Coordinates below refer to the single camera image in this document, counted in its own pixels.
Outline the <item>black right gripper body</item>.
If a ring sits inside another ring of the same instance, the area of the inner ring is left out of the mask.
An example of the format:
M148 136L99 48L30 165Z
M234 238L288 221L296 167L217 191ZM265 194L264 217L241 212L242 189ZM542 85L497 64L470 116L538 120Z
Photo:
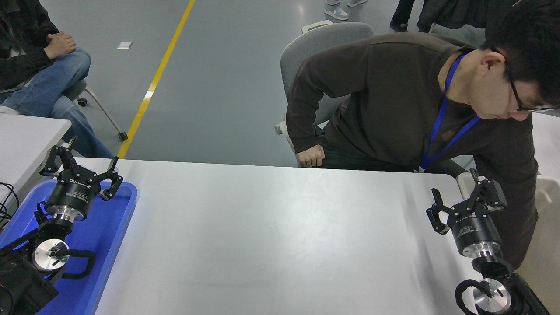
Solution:
M451 228L460 255L468 258L495 256L502 240L486 205L460 202L452 206L448 226Z

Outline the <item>jeans person's left hand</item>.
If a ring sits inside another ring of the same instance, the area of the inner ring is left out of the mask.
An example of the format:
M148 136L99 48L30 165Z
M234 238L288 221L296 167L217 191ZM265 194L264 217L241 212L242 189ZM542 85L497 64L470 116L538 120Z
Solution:
M76 43L74 41L74 38L72 38L70 34L66 34L64 32L48 34L47 42L47 46L59 46L66 48L67 54L70 54L76 50Z

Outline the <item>lanyard person's right hand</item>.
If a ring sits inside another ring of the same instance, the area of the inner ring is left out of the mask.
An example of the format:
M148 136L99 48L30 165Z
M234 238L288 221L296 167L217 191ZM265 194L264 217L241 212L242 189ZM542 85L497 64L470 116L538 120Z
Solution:
M312 146L302 152L297 152L296 158L303 167L321 167L325 159L324 148L321 145Z

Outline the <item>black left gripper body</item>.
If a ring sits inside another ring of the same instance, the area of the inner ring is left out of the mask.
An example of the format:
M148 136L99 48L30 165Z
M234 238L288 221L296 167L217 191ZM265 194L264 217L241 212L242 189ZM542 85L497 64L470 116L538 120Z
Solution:
M70 210L74 218L87 218L95 196L100 192L99 181L94 181L96 173L89 169L78 170L77 174L71 169L62 170L51 196L45 204L45 210L50 215L64 213Z

